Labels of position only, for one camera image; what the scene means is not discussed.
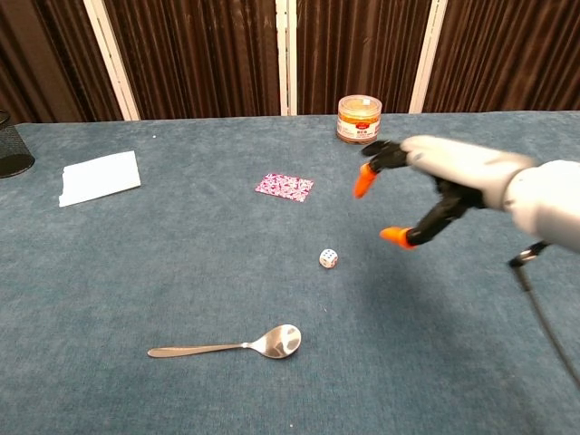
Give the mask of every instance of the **black mesh trash can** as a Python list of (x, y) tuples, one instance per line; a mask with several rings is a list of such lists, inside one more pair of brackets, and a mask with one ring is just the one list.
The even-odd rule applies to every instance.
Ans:
[(34, 164), (34, 157), (9, 121), (10, 114), (0, 110), (0, 179), (18, 175)]

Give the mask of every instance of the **spoon handle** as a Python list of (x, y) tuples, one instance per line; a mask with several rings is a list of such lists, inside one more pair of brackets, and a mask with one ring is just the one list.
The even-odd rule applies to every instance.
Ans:
[(195, 355), (198, 353), (225, 351), (227, 349), (238, 349), (245, 347), (246, 343), (240, 344), (217, 344), (214, 346), (192, 346), (192, 347), (157, 347), (149, 349), (147, 355), (152, 358), (172, 358), (174, 356)]

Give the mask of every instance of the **white paper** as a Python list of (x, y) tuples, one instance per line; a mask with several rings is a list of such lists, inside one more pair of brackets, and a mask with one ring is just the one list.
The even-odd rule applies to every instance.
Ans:
[(135, 151), (111, 154), (65, 167), (59, 206), (78, 204), (140, 185)]

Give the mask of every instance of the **orange fingertip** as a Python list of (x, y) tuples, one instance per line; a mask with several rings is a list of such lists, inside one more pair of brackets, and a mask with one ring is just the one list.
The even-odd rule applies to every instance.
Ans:
[(407, 233), (410, 230), (410, 228), (388, 227), (381, 231), (381, 237), (404, 249), (413, 249), (415, 246), (407, 241)]
[(359, 178), (356, 180), (354, 185), (354, 196), (356, 198), (362, 198), (364, 194), (371, 187), (372, 182), (376, 179), (377, 173), (374, 172), (368, 163), (361, 166), (361, 173)]

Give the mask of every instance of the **plastic jar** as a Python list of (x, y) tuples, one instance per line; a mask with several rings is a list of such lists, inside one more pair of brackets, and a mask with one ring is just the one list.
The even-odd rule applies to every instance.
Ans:
[(382, 103), (368, 95), (348, 95), (338, 102), (336, 135), (349, 143), (376, 140), (381, 127)]

